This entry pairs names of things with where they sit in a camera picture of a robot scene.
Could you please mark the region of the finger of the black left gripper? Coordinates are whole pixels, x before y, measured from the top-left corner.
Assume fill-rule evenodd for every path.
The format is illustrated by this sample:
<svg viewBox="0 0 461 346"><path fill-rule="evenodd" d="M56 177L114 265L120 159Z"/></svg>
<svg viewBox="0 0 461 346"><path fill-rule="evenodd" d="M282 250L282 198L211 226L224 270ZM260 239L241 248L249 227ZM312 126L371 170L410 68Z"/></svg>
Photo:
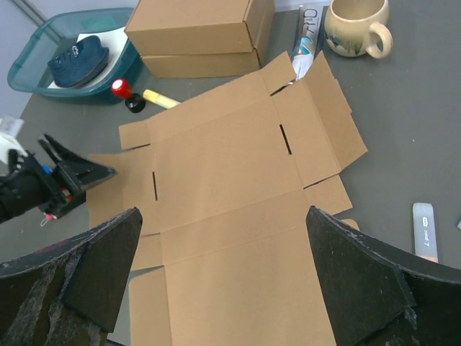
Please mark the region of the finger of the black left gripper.
<svg viewBox="0 0 461 346"><path fill-rule="evenodd" d="M79 156L48 134L41 135L38 142L55 163L53 176L67 180L107 180L117 175L113 167Z"/></svg>
<svg viewBox="0 0 461 346"><path fill-rule="evenodd" d="M80 172L75 172L68 167L60 168L61 191L59 198L62 202L70 202L82 196L87 190L100 185L116 175L117 171L110 167L83 168Z"/></svg>

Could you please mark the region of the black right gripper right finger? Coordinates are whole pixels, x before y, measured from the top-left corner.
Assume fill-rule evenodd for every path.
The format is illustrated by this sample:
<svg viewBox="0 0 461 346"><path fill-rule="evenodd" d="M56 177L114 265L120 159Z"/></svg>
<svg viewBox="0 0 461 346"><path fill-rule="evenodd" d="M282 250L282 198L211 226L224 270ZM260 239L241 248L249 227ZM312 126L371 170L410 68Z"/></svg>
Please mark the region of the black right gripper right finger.
<svg viewBox="0 0 461 346"><path fill-rule="evenodd" d="M460 270L311 206L310 248L338 345L459 345Z"/></svg>

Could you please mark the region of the brown cardboard box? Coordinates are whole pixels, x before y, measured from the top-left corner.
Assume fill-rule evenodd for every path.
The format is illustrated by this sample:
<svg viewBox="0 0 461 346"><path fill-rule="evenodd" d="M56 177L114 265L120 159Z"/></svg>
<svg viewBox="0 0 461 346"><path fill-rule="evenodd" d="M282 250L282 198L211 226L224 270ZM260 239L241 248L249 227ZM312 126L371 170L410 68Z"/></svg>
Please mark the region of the brown cardboard box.
<svg viewBox="0 0 461 346"><path fill-rule="evenodd" d="M323 54L302 79L262 69L120 127L116 177L86 197L96 226L143 216L129 283L133 345L334 345L306 216L352 204L366 152Z"/></svg>

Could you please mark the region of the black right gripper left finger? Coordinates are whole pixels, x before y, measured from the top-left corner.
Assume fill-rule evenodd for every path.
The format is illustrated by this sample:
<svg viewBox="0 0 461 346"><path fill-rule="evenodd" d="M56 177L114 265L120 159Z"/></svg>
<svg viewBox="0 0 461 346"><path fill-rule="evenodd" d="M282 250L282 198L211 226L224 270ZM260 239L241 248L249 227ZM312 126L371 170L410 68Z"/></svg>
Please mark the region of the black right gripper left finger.
<svg viewBox="0 0 461 346"><path fill-rule="evenodd" d="M2 345L105 345L115 329L143 217L131 208L1 263Z"/></svg>

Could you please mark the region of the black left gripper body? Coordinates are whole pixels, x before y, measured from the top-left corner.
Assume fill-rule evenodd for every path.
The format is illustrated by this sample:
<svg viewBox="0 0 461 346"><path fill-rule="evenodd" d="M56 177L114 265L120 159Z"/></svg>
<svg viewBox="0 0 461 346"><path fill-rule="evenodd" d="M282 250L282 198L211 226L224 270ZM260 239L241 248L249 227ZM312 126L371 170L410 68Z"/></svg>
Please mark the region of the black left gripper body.
<svg viewBox="0 0 461 346"><path fill-rule="evenodd" d="M16 150L8 153L8 174L1 176L1 221L16 218L33 208L62 218L86 202L86 193L70 202L59 198L61 185L34 156Z"/></svg>

